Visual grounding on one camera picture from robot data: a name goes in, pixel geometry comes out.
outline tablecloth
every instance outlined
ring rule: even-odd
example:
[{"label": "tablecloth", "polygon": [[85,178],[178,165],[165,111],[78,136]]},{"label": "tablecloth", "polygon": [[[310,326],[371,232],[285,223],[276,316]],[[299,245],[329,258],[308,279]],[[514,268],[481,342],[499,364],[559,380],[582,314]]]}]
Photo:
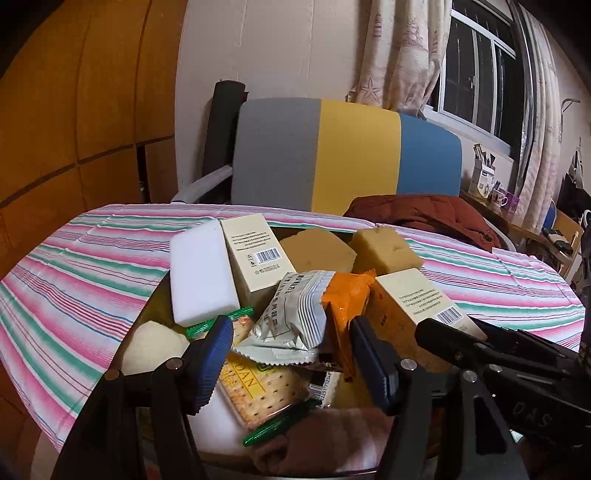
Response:
[{"label": "tablecloth", "polygon": [[[170,238],[212,218],[261,212],[271,226],[353,232],[365,220],[262,207],[109,205],[80,215],[0,282],[0,359],[59,450],[92,388],[169,268]],[[397,228],[423,273],[470,315],[576,349],[584,308],[550,267]]]}]

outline patterned curtain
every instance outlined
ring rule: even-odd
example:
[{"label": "patterned curtain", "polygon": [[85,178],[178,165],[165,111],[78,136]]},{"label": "patterned curtain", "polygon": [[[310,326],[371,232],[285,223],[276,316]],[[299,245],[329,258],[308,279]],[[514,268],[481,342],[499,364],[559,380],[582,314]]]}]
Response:
[{"label": "patterned curtain", "polygon": [[525,24],[534,59],[534,132],[525,180],[519,194],[517,215],[539,230],[554,194],[560,156],[560,94],[554,56],[544,27],[526,9]]},{"label": "patterned curtain", "polygon": [[452,0],[373,0],[356,103],[417,116],[445,56]]}]

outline red jacket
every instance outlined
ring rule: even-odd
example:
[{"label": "red jacket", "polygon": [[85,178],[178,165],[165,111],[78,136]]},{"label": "red jacket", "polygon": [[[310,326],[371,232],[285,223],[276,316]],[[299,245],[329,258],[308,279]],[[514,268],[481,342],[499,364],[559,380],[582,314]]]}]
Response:
[{"label": "red jacket", "polygon": [[460,197],[375,195],[353,200],[345,217],[440,233],[488,252],[501,247],[495,231]]}]

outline white wrapper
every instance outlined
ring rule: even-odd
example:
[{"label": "white wrapper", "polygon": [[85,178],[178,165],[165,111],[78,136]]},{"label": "white wrapper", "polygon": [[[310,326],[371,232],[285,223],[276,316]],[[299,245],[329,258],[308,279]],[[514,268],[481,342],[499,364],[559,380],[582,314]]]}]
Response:
[{"label": "white wrapper", "polygon": [[267,365],[316,362],[326,329],[322,294],[334,274],[312,270],[285,275],[248,337],[233,350]]}]

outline yellow sponge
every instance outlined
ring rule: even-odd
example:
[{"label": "yellow sponge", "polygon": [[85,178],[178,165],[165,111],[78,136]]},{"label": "yellow sponge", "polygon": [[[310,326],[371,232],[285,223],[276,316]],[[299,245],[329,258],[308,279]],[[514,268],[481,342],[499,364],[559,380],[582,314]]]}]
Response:
[{"label": "yellow sponge", "polygon": [[373,268],[377,275],[386,275],[423,266],[423,260],[391,227],[357,230],[349,246],[357,253],[353,273]]}]

